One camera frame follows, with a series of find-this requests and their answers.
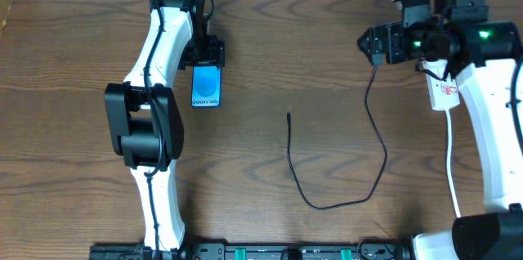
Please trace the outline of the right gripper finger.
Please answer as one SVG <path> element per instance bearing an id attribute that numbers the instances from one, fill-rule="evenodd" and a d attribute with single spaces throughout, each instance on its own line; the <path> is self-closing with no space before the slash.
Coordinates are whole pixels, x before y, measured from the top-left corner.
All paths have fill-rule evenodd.
<path id="1" fill-rule="evenodd" d="M 383 63 L 383 54 L 381 50 L 372 50 L 369 54 L 369 61 L 372 66 L 380 66 Z"/>
<path id="2" fill-rule="evenodd" d="M 366 30 L 357 40 L 357 46 L 364 54 L 369 54 L 372 51 L 371 47 L 371 31 Z"/>

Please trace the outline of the blue Samsung Galaxy smartphone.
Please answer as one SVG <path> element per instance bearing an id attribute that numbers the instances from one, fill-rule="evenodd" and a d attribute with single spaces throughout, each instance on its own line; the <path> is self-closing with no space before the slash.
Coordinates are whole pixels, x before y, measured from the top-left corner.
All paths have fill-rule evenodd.
<path id="1" fill-rule="evenodd" d="M 217 108 L 221 104 L 221 68 L 193 68 L 191 105 L 193 108 Z"/>

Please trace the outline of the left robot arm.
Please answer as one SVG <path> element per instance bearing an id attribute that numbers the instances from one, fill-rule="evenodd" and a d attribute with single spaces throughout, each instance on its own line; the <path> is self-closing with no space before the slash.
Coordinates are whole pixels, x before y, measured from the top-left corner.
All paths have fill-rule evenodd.
<path id="1" fill-rule="evenodd" d="M 225 44 L 210 34 L 213 0 L 149 0 L 150 28 L 136 64 L 105 89 L 110 139 L 134 177 L 145 220 L 143 258 L 190 259 L 177 197 L 184 126 L 174 96 L 177 71 L 221 70 Z"/>

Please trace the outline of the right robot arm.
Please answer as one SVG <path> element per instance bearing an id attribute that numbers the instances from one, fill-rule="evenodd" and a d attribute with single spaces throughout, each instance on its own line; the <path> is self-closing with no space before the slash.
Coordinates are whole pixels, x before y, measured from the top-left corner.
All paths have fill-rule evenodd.
<path id="1" fill-rule="evenodd" d="M 456 83 L 481 159 L 485 212 L 447 231 L 414 235 L 401 259 L 522 256 L 522 41 L 515 24 L 489 20 L 485 0 L 392 0 L 397 22 L 358 39 L 373 66 L 417 61 L 430 80 Z"/>

